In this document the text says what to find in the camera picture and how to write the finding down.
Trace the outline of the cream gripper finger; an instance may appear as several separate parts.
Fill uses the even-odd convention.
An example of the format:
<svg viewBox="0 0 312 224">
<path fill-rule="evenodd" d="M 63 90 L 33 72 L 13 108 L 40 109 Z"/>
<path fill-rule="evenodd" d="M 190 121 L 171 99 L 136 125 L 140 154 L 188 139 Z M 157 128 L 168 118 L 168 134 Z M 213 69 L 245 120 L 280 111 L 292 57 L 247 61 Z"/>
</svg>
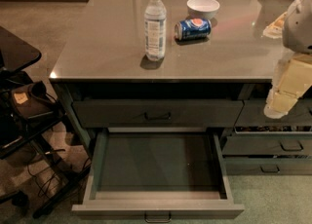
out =
<svg viewBox="0 0 312 224">
<path fill-rule="evenodd" d="M 270 119 L 281 119 L 289 114 L 296 103 L 296 98 L 270 90 L 263 113 Z"/>
</svg>

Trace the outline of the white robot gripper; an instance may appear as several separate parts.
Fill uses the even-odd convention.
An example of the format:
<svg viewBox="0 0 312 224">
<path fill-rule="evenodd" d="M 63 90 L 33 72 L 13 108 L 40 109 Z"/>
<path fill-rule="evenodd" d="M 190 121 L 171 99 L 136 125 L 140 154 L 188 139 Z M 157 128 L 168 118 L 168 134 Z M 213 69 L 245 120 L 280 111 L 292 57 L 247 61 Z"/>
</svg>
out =
<svg viewBox="0 0 312 224">
<path fill-rule="evenodd" d="M 306 55 L 312 53 L 312 0 L 294 0 L 290 4 L 282 39 L 295 54 L 278 61 L 272 86 L 279 94 L 300 98 L 312 86 L 312 56 Z"/>
</svg>

